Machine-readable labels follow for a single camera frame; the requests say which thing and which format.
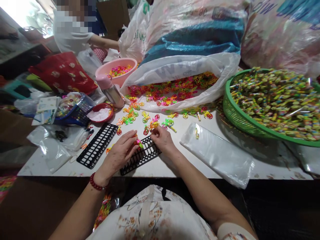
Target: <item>table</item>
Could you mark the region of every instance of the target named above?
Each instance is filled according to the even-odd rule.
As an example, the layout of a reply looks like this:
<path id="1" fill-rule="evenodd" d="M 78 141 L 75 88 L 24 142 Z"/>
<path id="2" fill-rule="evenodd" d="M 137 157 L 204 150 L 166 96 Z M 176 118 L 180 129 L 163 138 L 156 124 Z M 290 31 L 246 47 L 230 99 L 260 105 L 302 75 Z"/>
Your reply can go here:
<path id="1" fill-rule="evenodd" d="M 136 118 L 136 121 L 133 124 L 122 125 L 122 132 L 126 133 L 129 130 L 137 130 L 138 137 L 140 139 L 145 138 L 143 135 L 143 130 L 145 124 L 142 123 L 142 110 L 138 111 L 139 116 Z M 189 116 L 188 119 L 183 119 L 182 115 L 179 115 L 178 118 L 174 118 L 174 128 L 177 130 L 177 133 L 174 133 L 172 130 L 168 129 L 171 132 L 171 136 L 174 144 L 177 148 L 184 154 L 184 156 L 199 170 L 201 171 L 207 178 L 220 178 L 212 169 L 210 169 L 207 165 L 205 165 L 201 160 L 199 160 L 196 156 L 194 156 L 191 152 L 185 149 L 182 145 L 180 145 L 179 140 L 181 139 L 184 131 L 187 129 L 189 124 L 194 121 L 199 125 L 205 127 L 221 138 L 233 143 L 236 146 L 244 149 L 245 151 L 252 154 L 254 157 L 255 168 L 251 174 L 251 179 L 285 179 L 285 180 L 295 180 L 295 179 L 304 179 L 304 180 L 312 180 L 313 178 L 303 172 L 303 170 L 298 166 L 297 158 L 292 154 L 292 152 L 281 142 L 277 140 L 268 140 L 263 143 L 259 143 L 256 140 L 246 137 L 242 133 L 240 133 L 235 128 L 229 128 L 226 126 L 217 111 L 212 112 L 212 119 L 204 119 L 202 117 L 201 122 L 198 121 L 197 118 Z M 126 113 L 123 113 L 122 110 L 118 111 L 115 114 L 115 118 L 111 122 L 112 124 L 116 124 L 118 119 L 122 116 L 125 116 Z M 156 113 L 149 113 L 150 117 L 154 117 Z M 160 120 L 162 123 L 166 115 L 159 114 Z M 94 126 L 94 135 L 99 130 L 99 125 Z M 115 135 L 111 140 L 108 147 L 111 147 L 120 136 Z M 87 144 L 93 139 L 93 136 L 87 140 Z M 74 156 L 70 161 L 65 163 L 60 169 L 58 169 L 55 173 L 50 173 L 44 158 L 42 156 L 42 152 L 40 149 L 36 150 L 36 152 L 32 155 L 32 157 L 28 160 L 28 162 L 24 165 L 24 167 L 18 173 L 18 176 L 77 176 L 77 177 L 88 177 L 93 172 L 97 171 L 100 165 L 105 158 L 106 153 L 104 152 L 95 165 L 93 169 L 89 169 L 76 160 L 76 156 Z M 136 170 L 130 172 L 125 175 L 126 177 L 178 177 L 175 173 L 175 170 L 170 165 L 170 162 L 164 156 L 164 154 L 160 154 L 155 159 L 150 162 L 138 167 Z"/>

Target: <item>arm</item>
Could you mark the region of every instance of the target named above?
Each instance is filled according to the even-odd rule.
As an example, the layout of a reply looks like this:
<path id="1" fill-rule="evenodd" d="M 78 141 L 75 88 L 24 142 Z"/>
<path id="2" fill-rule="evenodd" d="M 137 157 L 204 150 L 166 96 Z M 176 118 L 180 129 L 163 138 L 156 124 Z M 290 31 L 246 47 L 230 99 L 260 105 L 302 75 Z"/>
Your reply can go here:
<path id="1" fill-rule="evenodd" d="M 105 49 L 112 48 L 112 49 L 119 50 L 119 43 L 117 41 L 102 38 L 95 34 L 89 39 L 88 43 L 93 44 L 100 48 L 105 48 Z"/>
<path id="2" fill-rule="evenodd" d="M 133 145 L 138 139 L 137 131 L 124 134 L 112 147 L 103 164 L 94 175 L 94 182 L 107 186 L 110 178 L 122 168 L 139 146 Z M 91 233 L 94 221 L 102 204 L 104 191 L 94 189 L 89 183 L 73 204 L 49 240 L 86 239 Z"/>
<path id="3" fill-rule="evenodd" d="M 151 135 L 151 139 L 172 161 L 184 183 L 187 185 L 195 204 L 203 216 L 209 221 L 213 231 L 217 233 L 223 223 L 235 223 L 258 239 L 242 214 L 219 189 L 175 147 L 170 133 L 160 126 L 157 127 L 154 133 L 155 135 Z"/>

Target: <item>cardboard box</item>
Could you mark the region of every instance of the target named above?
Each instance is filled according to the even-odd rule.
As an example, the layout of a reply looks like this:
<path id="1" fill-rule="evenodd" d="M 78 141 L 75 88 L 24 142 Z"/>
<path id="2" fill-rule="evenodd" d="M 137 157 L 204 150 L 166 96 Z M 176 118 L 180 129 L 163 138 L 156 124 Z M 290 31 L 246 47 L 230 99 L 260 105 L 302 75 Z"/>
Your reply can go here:
<path id="1" fill-rule="evenodd" d="M 118 30 L 129 25 L 129 13 L 126 0 L 109 0 L 97 2 L 96 7 L 108 31 L 109 39 L 115 40 Z"/>
<path id="2" fill-rule="evenodd" d="M 7 142 L 17 145 L 34 146 L 27 136 L 37 126 L 31 126 L 32 118 L 26 118 L 9 111 L 0 110 L 0 142 Z"/>

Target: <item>red bag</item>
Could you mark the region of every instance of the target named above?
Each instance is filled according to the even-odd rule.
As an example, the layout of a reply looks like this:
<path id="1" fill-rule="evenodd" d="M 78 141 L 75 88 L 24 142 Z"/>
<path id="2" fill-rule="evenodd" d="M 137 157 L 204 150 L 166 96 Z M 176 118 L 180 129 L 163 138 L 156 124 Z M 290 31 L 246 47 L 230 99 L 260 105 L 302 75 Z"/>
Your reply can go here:
<path id="1" fill-rule="evenodd" d="M 28 70 L 56 92 L 83 92 L 89 95 L 98 87 L 73 52 L 53 55 Z"/>

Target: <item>red bead bracelet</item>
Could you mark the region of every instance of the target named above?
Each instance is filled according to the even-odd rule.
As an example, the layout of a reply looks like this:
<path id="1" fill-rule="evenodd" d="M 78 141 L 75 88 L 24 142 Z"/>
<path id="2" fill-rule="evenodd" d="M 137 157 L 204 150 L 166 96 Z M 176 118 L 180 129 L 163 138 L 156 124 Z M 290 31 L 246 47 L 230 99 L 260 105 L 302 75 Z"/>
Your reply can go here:
<path id="1" fill-rule="evenodd" d="M 105 186 L 105 187 L 100 187 L 99 185 L 97 185 L 97 184 L 94 182 L 94 180 L 93 180 L 94 174 L 95 174 L 95 172 L 94 172 L 94 173 L 91 175 L 91 177 L 90 177 L 90 184 L 91 184 L 91 186 L 93 186 L 94 189 L 97 189 L 97 190 L 99 190 L 99 191 L 105 190 L 108 185 Z"/>

